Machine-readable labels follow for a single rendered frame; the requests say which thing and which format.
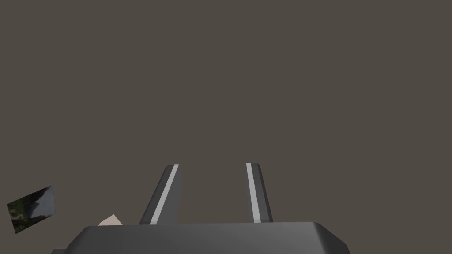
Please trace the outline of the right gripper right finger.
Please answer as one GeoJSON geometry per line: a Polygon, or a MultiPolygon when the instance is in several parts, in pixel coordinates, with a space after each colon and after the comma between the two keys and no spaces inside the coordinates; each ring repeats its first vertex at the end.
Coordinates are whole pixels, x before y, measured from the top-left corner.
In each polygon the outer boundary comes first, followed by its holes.
{"type": "Polygon", "coordinates": [[[246,163],[246,173],[249,221],[272,223],[271,208],[260,165],[258,163],[246,163]]]}

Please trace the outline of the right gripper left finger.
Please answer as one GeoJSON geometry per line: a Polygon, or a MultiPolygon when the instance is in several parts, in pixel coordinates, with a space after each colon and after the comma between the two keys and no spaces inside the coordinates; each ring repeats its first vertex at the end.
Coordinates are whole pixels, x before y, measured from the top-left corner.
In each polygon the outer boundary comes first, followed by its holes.
{"type": "Polygon", "coordinates": [[[179,165],[166,166],[140,219],[140,225],[176,224],[182,194],[179,165]]]}

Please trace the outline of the dark landscape wall picture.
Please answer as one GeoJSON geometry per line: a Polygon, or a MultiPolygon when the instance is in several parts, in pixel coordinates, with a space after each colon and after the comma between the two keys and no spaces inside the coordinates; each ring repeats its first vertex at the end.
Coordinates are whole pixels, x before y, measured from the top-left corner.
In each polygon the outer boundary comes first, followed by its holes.
{"type": "Polygon", "coordinates": [[[7,208],[14,232],[18,234],[56,214],[53,186],[12,201],[7,208]]]}

